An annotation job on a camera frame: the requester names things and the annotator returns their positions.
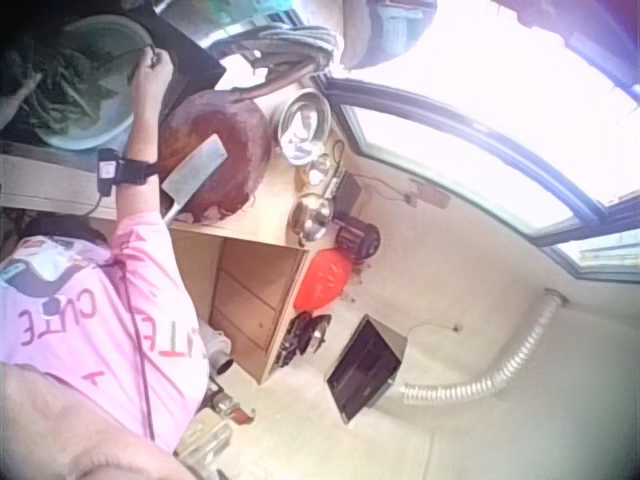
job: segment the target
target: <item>wooden cutting board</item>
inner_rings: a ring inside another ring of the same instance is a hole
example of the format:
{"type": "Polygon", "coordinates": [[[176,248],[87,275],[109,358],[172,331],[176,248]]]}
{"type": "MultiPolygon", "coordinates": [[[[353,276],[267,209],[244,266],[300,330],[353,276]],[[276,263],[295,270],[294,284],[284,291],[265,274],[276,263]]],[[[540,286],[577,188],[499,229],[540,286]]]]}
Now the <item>wooden cutting board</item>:
{"type": "MultiPolygon", "coordinates": [[[[179,219],[211,225],[229,217],[251,199],[264,178],[273,148],[269,122],[253,101],[231,104],[226,98],[225,92],[199,92],[187,98],[160,127],[160,182],[213,134],[220,137],[228,154],[186,204],[179,219]]],[[[171,203],[164,193],[163,203],[171,203]]]]}

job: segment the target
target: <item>coiled hose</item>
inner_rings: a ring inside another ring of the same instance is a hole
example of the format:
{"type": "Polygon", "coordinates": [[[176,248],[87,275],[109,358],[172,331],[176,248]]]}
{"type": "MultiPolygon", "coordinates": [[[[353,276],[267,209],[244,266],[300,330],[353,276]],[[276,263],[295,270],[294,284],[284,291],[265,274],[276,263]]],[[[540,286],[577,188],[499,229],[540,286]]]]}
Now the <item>coiled hose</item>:
{"type": "Polygon", "coordinates": [[[549,322],[566,303],[567,299],[562,294],[547,290],[544,305],[529,335],[512,355],[483,377],[451,385],[405,384],[400,387],[402,401],[408,405],[444,405],[478,400],[499,392],[531,358],[549,322]]]}

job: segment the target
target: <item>cleaver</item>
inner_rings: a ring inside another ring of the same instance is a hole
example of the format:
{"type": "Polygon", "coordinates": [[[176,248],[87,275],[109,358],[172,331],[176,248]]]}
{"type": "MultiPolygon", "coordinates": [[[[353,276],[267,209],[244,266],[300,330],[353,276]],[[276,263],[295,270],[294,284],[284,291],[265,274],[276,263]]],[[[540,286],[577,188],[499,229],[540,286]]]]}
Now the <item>cleaver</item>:
{"type": "Polygon", "coordinates": [[[200,185],[227,159],[227,151],[218,135],[211,135],[200,144],[162,182],[162,189],[173,198],[173,205],[164,216],[169,225],[180,213],[200,185]]]}

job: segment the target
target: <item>pink t-shirt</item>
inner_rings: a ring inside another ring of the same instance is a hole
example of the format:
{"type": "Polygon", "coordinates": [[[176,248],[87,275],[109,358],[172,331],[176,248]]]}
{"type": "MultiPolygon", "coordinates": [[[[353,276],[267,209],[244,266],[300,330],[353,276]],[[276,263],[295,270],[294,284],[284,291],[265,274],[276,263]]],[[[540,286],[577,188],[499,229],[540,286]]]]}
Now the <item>pink t-shirt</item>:
{"type": "Polygon", "coordinates": [[[0,359],[71,385],[148,436],[140,359],[122,267],[145,353],[156,443],[173,452],[200,404],[208,362],[169,232],[157,213],[120,222],[111,250],[24,239],[0,266],[0,359]]]}

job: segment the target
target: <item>hand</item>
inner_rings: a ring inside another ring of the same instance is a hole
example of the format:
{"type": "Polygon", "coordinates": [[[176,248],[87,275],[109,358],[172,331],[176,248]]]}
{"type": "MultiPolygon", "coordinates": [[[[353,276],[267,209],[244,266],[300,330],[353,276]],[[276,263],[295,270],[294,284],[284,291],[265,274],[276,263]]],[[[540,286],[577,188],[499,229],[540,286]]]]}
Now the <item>hand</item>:
{"type": "Polygon", "coordinates": [[[131,82],[134,119],[158,122],[162,99],[173,74],[169,54],[145,47],[131,82]]]}
{"type": "Polygon", "coordinates": [[[7,123],[11,121],[18,111],[18,108],[20,108],[20,105],[22,105],[22,102],[24,102],[38,86],[40,79],[42,79],[42,75],[39,73],[31,75],[16,93],[8,97],[0,97],[0,130],[6,127],[7,123]]]}

